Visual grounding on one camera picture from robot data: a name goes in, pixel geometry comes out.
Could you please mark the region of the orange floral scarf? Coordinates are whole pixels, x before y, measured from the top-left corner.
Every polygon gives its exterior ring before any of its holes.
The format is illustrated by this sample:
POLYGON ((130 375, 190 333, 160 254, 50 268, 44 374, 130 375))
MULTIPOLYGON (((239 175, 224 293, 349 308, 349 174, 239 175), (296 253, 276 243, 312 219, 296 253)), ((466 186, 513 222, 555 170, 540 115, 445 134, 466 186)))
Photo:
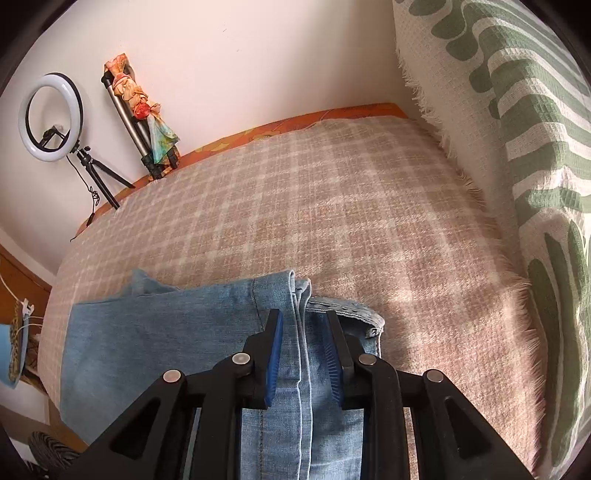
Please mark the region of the orange floral scarf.
POLYGON ((160 105, 149 99, 136 82, 135 74, 127 56, 122 53, 104 64, 104 72, 114 76, 113 90, 129 106, 137 120, 146 120, 151 138, 153 160, 160 163, 164 155, 176 147, 179 138, 164 122, 160 115, 160 105))

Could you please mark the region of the green white patterned pillow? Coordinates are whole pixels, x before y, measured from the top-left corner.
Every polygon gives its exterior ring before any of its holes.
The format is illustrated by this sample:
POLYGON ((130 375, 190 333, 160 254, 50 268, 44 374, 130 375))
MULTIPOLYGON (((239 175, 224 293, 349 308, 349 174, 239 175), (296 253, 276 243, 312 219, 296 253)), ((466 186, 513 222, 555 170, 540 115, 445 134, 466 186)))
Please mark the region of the green white patterned pillow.
POLYGON ((425 119, 477 182, 531 282, 545 342, 540 473, 590 444, 590 83, 529 1, 394 2, 425 119))

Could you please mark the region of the light blue chair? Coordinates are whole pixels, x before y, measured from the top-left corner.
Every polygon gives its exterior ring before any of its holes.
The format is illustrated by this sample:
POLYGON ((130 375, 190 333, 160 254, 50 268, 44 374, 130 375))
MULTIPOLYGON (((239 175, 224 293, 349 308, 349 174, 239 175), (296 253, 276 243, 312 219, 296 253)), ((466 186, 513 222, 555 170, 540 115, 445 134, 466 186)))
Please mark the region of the light blue chair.
POLYGON ((0 325, 0 375, 1 382, 9 388, 14 389, 20 379, 17 375, 14 380, 10 378, 10 365, 12 361, 12 343, 10 340, 10 326, 0 325))

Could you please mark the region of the leopard print cushion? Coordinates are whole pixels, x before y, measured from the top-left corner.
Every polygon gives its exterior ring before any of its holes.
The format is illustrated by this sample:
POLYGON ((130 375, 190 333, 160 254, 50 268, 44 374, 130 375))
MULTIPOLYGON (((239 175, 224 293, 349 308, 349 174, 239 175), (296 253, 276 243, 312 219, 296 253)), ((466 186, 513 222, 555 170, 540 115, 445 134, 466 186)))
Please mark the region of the leopard print cushion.
POLYGON ((28 345, 27 334, 29 317, 28 308, 17 303, 9 329, 10 357, 8 364, 8 381, 10 385, 14 385, 18 382, 24 368, 28 345))

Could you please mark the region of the wooden door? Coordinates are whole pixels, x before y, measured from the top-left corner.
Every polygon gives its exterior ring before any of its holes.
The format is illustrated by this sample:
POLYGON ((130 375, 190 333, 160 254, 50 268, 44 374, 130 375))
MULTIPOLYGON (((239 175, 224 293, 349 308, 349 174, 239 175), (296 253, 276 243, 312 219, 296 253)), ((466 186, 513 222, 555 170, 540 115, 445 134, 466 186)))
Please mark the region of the wooden door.
POLYGON ((9 324, 14 315, 16 299, 27 299, 33 306, 33 318, 42 322, 51 286, 32 273, 8 250, 1 246, 1 323, 9 324))

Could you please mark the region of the light blue denim jeans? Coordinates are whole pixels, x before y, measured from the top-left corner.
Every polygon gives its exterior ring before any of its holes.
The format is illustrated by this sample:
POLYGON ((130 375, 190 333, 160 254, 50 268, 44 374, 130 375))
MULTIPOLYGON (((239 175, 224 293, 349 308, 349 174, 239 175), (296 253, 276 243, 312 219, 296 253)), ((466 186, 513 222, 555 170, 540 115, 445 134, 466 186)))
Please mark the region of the light blue denim jeans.
POLYGON ((332 398, 322 344, 329 311, 342 330, 379 354, 385 321, 353 300, 315 296, 311 281, 283 271, 180 290, 135 271, 115 296, 74 305, 62 357, 59 410, 83 441, 94 441, 159 375, 211 369, 283 314, 273 405, 242 414, 245 479, 356 479, 363 413, 332 398))

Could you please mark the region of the folded silver tripod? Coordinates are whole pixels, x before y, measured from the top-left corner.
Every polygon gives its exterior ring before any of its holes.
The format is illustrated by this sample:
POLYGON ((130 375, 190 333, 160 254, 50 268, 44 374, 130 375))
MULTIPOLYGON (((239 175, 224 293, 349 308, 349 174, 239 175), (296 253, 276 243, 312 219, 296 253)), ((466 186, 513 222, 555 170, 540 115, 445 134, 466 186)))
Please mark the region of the folded silver tripod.
POLYGON ((153 160, 151 138, 146 120, 137 120, 129 106, 117 96, 113 90, 114 76, 105 71, 101 77, 109 98, 111 99, 126 131, 139 151, 140 160, 152 179, 160 179, 178 167, 178 150, 173 147, 163 157, 160 163, 153 160))

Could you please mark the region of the pink plaid bed blanket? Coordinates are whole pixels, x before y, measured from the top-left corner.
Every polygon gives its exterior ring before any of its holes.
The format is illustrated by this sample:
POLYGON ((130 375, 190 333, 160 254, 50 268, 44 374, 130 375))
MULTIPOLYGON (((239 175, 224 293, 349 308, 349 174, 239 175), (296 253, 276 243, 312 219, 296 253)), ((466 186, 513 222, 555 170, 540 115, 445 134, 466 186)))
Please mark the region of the pink plaid bed blanket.
POLYGON ((442 370, 533 467, 543 407, 528 290, 425 130, 324 120, 224 149, 96 219, 59 268, 40 375, 91 442, 159 374, 211 368, 277 308, 280 385, 270 410, 245 413, 245 476, 354 478, 363 417, 332 401, 315 327, 335 309, 394 367, 442 370))

